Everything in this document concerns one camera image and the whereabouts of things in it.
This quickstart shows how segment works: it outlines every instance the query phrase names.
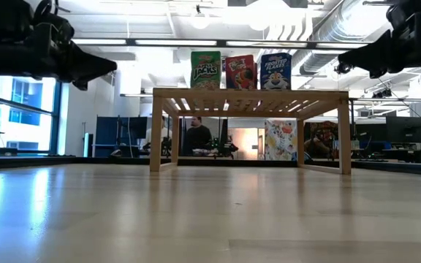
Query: ductwork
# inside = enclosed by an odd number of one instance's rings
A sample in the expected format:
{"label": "ductwork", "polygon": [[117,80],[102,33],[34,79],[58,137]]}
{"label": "ductwork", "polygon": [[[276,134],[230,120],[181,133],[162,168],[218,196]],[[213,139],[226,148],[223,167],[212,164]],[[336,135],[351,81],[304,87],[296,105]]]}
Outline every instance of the ductwork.
{"label": "ductwork", "polygon": [[[387,22],[384,8],[373,8],[364,6],[363,0],[344,0],[309,40],[362,41]],[[299,50],[292,58],[292,68],[299,66],[301,75],[314,75],[336,57],[333,54]]]}

